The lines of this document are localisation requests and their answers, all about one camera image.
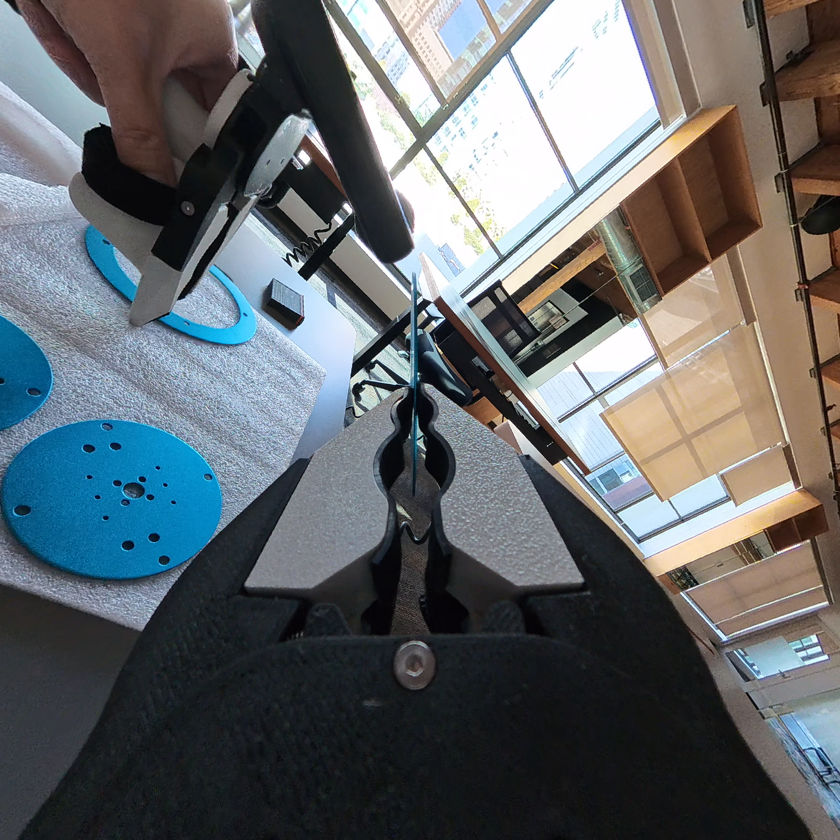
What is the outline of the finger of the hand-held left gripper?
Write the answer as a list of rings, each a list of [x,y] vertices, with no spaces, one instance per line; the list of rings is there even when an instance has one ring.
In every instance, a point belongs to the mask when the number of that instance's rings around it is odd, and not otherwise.
[[[182,201],[161,228],[137,224],[128,259],[141,274],[130,321],[142,326],[169,313],[184,289],[199,281],[257,203],[255,196],[218,199],[201,209]]]

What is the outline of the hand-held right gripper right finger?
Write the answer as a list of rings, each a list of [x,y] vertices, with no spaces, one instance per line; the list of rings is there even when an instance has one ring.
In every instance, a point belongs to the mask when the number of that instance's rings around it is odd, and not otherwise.
[[[432,506],[422,610],[432,632],[468,632],[502,600],[575,592],[572,556],[516,451],[429,385],[420,387]]]

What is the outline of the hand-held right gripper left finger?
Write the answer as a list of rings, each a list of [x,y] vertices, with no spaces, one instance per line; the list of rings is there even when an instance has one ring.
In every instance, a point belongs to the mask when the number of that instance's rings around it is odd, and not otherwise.
[[[413,401],[402,388],[311,457],[245,588],[337,605],[388,634],[401,573],[396,501]]]

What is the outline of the blue disc with few holes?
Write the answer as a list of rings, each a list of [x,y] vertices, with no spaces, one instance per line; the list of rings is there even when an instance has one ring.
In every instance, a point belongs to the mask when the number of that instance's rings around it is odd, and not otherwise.
[[[52,370],[36,341],[1,317],[1,429],[39,410],[49,397]]]

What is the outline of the blue disc with many holes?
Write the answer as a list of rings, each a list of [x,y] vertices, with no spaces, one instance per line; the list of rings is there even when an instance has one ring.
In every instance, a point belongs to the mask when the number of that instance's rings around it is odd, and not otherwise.
[[[223,497],[211,466],[156,427],[116,419],[40,435],[12,460],[3,515],[64,571],[130,580],[171,571],[213,537]]]

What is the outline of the person's left hand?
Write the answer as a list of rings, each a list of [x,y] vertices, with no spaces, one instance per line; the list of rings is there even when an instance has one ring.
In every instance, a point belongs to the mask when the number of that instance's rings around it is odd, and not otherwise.
[[[238,68],[225,1],[21,1],[19,13],[57,66],[108,111],[122,163],[175,184],[162,91],[175,75],[205,110]]]

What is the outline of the white foam sheet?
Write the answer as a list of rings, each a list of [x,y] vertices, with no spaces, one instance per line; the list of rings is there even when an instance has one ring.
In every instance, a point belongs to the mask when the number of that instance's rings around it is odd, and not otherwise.
[[[129,303],[92,264],[87,222],[67,184],[81,152],[2,85],[2,315],[45,351],[52,395],[2,432],[2,472],[39,434],[97,417],[150,424],[193,446],[221,480],[221,525],[291,462],[325,371],[265,318],[225,346],[158,322],[129,325]]]

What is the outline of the small black box red label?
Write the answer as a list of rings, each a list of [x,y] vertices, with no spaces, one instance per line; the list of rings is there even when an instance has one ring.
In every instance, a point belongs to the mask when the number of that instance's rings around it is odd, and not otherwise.
[[[277,278],[264,289],[262,311],[289,330],[296,329],[305,319],[305,297]]]

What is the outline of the black office chair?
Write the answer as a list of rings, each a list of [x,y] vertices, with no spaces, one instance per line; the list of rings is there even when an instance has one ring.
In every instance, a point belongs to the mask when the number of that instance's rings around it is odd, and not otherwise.
[[[351,374],[356,375],[364,371],[368,377],[350,387],[345,410],[346,424],[360,416],[355,412],[355,407],[359,407],[362,413],[369,410],[362,405],[361,401],[362,392],[367,386],[377,392],[385,392],[387,395],[408,386],[408,381],[404,377],[387,366],[385,362],[378,360],[380,354],[394,340],[405,337],[406,325],[407,320],[404,318],[395,320],[353,357]],[[434,386],[458,406],[466,407],[473,403],[475,401],[473,389],[448,365],[429,334],[420,330],[417,337],[419,341],[418,370],[421,382]]]

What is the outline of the beige roller blind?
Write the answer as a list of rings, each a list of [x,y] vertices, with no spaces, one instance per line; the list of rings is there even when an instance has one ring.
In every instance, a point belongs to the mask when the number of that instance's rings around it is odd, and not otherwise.
[[[669,368],[602,419],[661,500],[784,441],[752,324]]]

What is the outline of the large window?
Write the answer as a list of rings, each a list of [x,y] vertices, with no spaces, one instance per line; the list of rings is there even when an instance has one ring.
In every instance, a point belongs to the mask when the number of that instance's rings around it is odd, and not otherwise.
[[[412,254],[382,265],[355,233],[326,260],[382,321],[408,305],[425,253],[467,302],[504,290],[535,339],[511,361],[547,403],[569,459],[562,479],[675,587],[672,571],[711,561],[691,586],[756,559],[751,541],[793,559],[791,580],[751,584],[721,612],[694,601],[729,641],[838,599],[838,419],[818,338],[838,352],[837,287],[826,238],[802,253],[795,196],[774,138],[793,156],[816,141],[814,107],[764,108],[772,26],[746,30],[740,2],[325,2],[328,21],[395,186],[416,212]],[[595,226],[637,189],[642,161],[705,110],[736,106],[762,227],[639,314]],[[322,211],[301,186],[269,220],[304,235],[299,270],[350,212]],[[784,441],[661,500],[602,419],[610,406],[739,326],[754,325]]]

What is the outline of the metal air duct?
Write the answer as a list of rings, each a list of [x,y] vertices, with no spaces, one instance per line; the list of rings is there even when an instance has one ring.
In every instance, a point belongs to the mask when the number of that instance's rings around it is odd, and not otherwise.
[[[606,215],[595,231],[636,312],[642,314],[651,309],[661,297],[621,209]]]

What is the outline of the wooden wall shelf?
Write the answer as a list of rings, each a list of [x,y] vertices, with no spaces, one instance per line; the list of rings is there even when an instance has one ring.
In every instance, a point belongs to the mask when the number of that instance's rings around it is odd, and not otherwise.
[[[762,227],[736,106],[699,113],[637,167],[621,203],[660,293]]]

